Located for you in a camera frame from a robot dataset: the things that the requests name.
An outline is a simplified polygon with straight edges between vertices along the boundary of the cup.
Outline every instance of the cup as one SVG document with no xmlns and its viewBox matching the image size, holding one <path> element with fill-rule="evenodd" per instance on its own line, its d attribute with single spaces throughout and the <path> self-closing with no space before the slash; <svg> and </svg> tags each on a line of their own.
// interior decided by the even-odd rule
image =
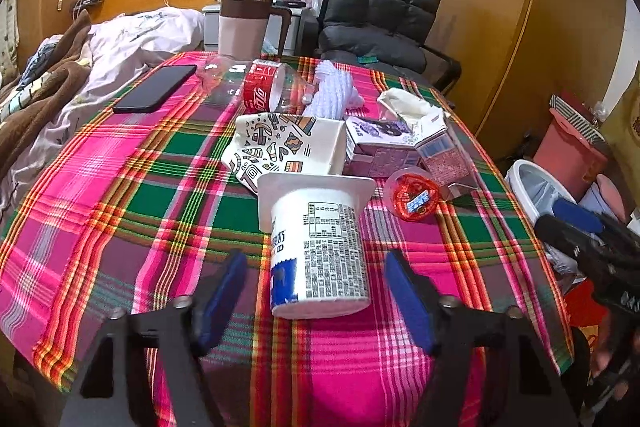
<svg viewBox="0 0 640 427">
<path fill-rule="evenodd" d="M 258 178 L 260 230 L 271 233 L 271 312 L 322 319 L 371 299 L 358 218 L 376 183 L 355 176 L 268 172 Z"/>
<path fill-rule="evenodd" d="M 291 10 L 273 6 L 273 0 L 222 0 L 218 53 L 236 60 L 260 58 L 269 17 L 282 17 L 278 57 L 282 57 L 291 24 Z"/>
</svg>

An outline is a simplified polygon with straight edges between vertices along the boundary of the white bucket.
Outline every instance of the white bucket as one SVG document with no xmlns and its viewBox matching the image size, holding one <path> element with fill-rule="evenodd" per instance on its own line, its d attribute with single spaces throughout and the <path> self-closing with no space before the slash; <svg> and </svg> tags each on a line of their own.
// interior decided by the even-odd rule
<svg viewBox="0 0 640 427">
<path fill-rule="evenodd" d="M 558 180 L 533 162 L 516 161 L 507 172 L 505 180 L 534 225 L 542 214 L 553 215 L 553 204 L 558 198 L 575 203 L 572 195 Z M 554 269 L 573 282 L 572 276 L 578 273 L 577 261 L 546 244 L 545 250 L 546 258 Z"/>
<path fill-rule="evenodd" d="M 271 233 L 271 312 L 284 319 L 349 315 L 369 306 L 358 218 L 370 178 L 268 172 L 258 178 L 260 230 Z"/>
</svg>

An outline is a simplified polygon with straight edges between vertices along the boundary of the purple carton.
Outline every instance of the purple carton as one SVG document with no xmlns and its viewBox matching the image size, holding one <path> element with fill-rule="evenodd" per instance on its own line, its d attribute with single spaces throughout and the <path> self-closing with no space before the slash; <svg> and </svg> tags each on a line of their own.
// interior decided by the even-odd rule
<svg viewBox="0 0 640 427">
<path fill-rule="evenodd" d="M 352 176 L 388 178 L 405 167 L 415 167 L 420 155 L 414 137 L 404 122 L 348 116 L 347 165 Z"/>
</svg>

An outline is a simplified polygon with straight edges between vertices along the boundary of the wooden wardrobe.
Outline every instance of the wooden wardrobe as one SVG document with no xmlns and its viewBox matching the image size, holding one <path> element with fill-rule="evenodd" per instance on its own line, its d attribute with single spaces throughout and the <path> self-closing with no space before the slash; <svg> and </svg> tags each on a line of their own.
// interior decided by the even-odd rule
<svg viewBox="0 0 640 427">
<path fill-rule="evenodd" d="M 542 137 L 562 88 L 589 105 L 613 73 L 626 0 L 442 0 L 428 44 L 455 57 L 462 76 L 447 95 L 494 159 L 531 131 Z"/>
</svg>

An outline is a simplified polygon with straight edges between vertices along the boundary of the screw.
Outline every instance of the screw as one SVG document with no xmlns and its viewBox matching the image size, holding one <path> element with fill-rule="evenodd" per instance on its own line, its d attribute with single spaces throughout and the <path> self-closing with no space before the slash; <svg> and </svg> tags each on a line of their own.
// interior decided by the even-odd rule
<svg viewBox="0 0 640 427">
<path fill-rule="evenodd" d="M 513 305 L 507 308 L 507 316 L 512 319 L 521 319 L 524 317 L 524 313 L 516 305 Z"/>
<path fill-rule="evenodd" d="M 173 301 L 171 301 L 171 304 L 174 306 L 174 308 L 180 310 L 182 308 L 188 308 L 189 306 L 191 306 L 192 302 L 193 301 L 191 300 L 190 295 L 180 295 L 179 297 L 176 297 Z"/>
<path fill-rule="evenodd" d="M 124 309 L 124 308 L 114 308 L 113 311 L 111 312 L 111 315 L 109 315 L 109 318 L 112 321 L 114 321 L 116 319 L 124 317 L 126 314 L 127 314 L 126 309 Z"/>
<path fill-rule="evenodd" d="M 455 295 L 443 295 L 442 297 L 440 297 L 439 302 L 443 308 L 447 309 L 458 308 L 459 306 L 462 306 L 462 301 Z"/>
</svg>

